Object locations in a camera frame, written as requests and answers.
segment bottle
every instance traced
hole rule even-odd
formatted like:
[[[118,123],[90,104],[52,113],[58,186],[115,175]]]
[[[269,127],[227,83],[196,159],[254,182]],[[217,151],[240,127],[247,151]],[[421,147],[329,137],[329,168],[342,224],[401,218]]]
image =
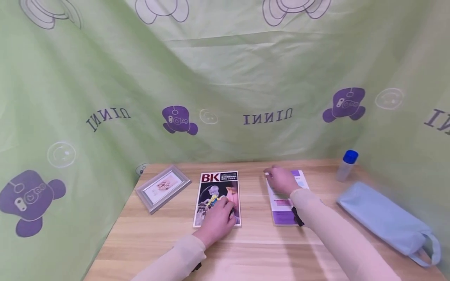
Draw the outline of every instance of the bottle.
[[[336,173],[336,180],[339,182],[344,182],[348,175],[350,174],[353,164],[358,159],[358,153],[354,150],[347,150],[344,157],[342,158],[342,163],[339,165],[339,169]]]

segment hand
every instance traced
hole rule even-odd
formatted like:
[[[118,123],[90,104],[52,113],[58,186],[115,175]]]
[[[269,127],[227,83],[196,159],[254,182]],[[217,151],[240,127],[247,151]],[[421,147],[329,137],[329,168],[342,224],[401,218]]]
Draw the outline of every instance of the hand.
[[[290,196],[294,190],[300,188],[294,175],[284,168],[273,165],[271,168],[264,169],[264,172],[269,173],[269,175],[265,175],[265,178],[269,182],[269,185],[277,192]]]
[[[236,217],[234,214],[230,215],[233,208],[234,203],[223,197],[206,212],[202,226],[193,235],[200,239],[207,249],[231,232],[236,224]]]

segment beige sleeve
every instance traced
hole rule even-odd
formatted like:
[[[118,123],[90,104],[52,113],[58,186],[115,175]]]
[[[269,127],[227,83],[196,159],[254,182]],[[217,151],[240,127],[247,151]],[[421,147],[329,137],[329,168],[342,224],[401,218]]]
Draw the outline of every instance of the beige sleeve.
[[[188,235],[131,281],[181,281],[204,259],[205,245]]]
[[[308,189],[290,196],[298,216],[320,238],[350,281],[399,281],[372,244]]]

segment bag handle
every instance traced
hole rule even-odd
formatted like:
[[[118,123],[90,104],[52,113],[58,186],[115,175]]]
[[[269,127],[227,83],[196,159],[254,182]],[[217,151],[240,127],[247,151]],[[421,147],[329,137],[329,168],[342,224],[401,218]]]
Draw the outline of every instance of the bag handle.
[[[422,232],[423,235],[430,238],[433,245],[433,255],[431,256],[431,264],[422,260],[417,254],[410,254],[410,257],[413,261],[415,261],[418,265],[424,268],[428,268],[430,266],[434,266],[441,261],[441,245],[437,238],[431,234],[431,232]]]

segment person's left hand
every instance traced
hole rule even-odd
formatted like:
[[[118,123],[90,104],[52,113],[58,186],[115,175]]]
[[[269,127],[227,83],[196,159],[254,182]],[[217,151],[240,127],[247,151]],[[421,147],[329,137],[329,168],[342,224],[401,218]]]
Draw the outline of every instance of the person's left hand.
[[[231,232],[236,224],[236,217],[234,214],[230,215],[233,208],[234,203],[223,197],[206,212],[202,226],[193,235],[200,239],[207,249]]]

